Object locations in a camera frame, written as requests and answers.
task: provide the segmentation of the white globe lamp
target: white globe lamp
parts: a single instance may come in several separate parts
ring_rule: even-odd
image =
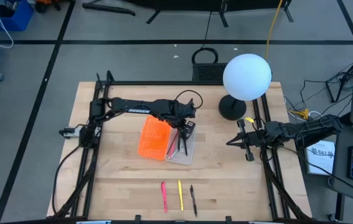
[[[270,86],[271,70],[265,59],[255,54],[243,54],[233,58],[224,71],[224,86],[229,95],[219,102],[219,113],[235,121],[246,112],[244,101],[263,95]]]

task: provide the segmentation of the floor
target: floor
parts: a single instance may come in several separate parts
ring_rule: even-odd
[[[17,152],[25,149],[2,222],[45,217],[64,143],[57,131],[68,125],[78,82],[94,81],[96,73],[104,78],[107,70],[116,80],[192,78],[191,55],[204,39],[208,12],[161,12],[147,25],[153,10],[121,1],[107,3],[132,9],[136,16],[83,9],[80,0],[63,2],[61,11],[35,13],[26,31],[11,32],[15,46],[0,49],[5,77],[0,82],[0,196]],[[289,10],[294,22],[280,12],[268,61],[273,80],[281,82],[285,96],[297,103],[304,79],[327,80],[353,62],[353,0],[294,0]],[[206,46],[217,49],[219,62],[244,53],[263,57],[274,13],[228,12],[229,28],[212,15],[207,39],[213,41]],[[3,32],[0,43],[8,44]],[[206,53],[197,56],[197,62],[212,60]],[[304,98],[322,88],[309,83]],[[340,113],[348,100],[327,112]],[[306,104],[316,111],[331,105],[325,91]],[[334,212],[336,193],[327,188],[325,178],[305,172],[303,167],[313,217],[326,220],[326,214]],[[353,223],[350,198],[344,218]]]

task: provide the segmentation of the yellow marker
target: yellow marker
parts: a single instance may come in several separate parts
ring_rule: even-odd
[[[253,119],[252,119],[252,118],[246,117],[245,119],[246,119],[247,121],[253,123]]]
[[[177,184],[179,186],[179,196],[181,198],[181,210],[183,211],[183,196],[182,196],[182,183],[181,183],[181,180],[177,180]]]

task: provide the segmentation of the orange plastic container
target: orange plastic container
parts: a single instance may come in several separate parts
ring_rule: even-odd
[[[169,124],[148,116],[140,135],[139,155],[149,159],[164,160],[170,133]]]

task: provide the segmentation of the wooden tabletop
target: wooden tabletop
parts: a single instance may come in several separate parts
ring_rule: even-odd
[[[81,82],[70,119],[70,126],[86,123],[94,82]],[[268,192],[258,149],[251,148],[255,161],[245,159],[245,150],[226,146],[240,131],[235,121],[228,121],[218,112],[218,103],[227,92],[223,86],[111,86],[109,97],[153,101],[174,99],[183,90],[199,92],[204,104],[196,112],[196,139],[191,165],[144,159],[138,155],[143,114],[124,114],[103,125],[89,219],[133,220],[271,220]],[[288,122],[280,83],[273,82],[266,93],[272,120]],[[185,93],[179,101],[200,99]],[[264,118],[261,101],[261,117]],[[245,116],[254,118],[253,105],[247,102]],[[247,131],[253,131],[246,125]],[[78,145],[78,139],[65,140],[62,158]],[[293,141],[286,144],[294,149]],[[278,151],[287,192],[311,216],[298,157],[290,151]],[[57,180],[56,208],[68,199],[75,188],[82,149],[63,164]],[[184,211],[180,209],[177,180],[181,179]],[[164,213],[161,182],[166,182],[168,212]],[[198,217],[194,216],[190,185],[194,186]],[[280,197],[275,190],[278,215],[283,216]],[[82,193],[80,205],[83,205]],[[52,214],[49,205],[48,215]]]

